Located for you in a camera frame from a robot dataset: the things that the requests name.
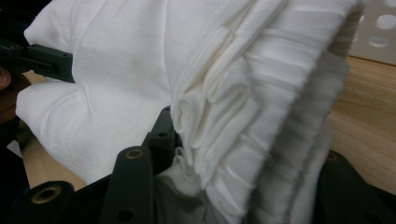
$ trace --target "folded fabric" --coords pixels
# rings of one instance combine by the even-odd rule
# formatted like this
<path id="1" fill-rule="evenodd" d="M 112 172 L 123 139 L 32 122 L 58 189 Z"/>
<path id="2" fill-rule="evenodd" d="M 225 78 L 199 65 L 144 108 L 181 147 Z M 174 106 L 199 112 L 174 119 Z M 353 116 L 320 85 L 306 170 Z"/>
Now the folded fabric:
<path id="1" fill-rule="evenodd" d="M 17 113 L 91 183 L 171 105 L 183 147 L 156 176 L 161 223 L 309 223 L 330 145 L 323 120 L 362 9 L 361 0 L 55 0 L 25 35 L 73 53 L 76 84 L 33 85 Z"/>

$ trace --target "brass insert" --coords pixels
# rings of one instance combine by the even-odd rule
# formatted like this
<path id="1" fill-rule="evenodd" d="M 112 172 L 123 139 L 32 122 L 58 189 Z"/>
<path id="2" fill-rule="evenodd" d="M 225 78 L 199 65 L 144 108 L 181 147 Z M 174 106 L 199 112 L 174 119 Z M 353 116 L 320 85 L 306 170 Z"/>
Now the brass insert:
<path id="1" fill-rule="evenodd" d="M 141 149 L 132 149 L 126 153 L 126 158 L 129 160 L 136 160 L 143 156 Z"/>
<path id="2" fill-rule="evenodd" d="M 11 45 L 11 46 L 9 46 L 11 49 L 20 49 L 21 48 L 21 46 L 19 46 L 19 45 Z"/>
<path id="3" fill-rule="evenodd" d="M 48 186 L 33 195 L 32 203 L 42 204 L 50 202 L 58 197 L 58 195 L 61 194 L 61 191 L 62 188 L 59 185 Z"/>

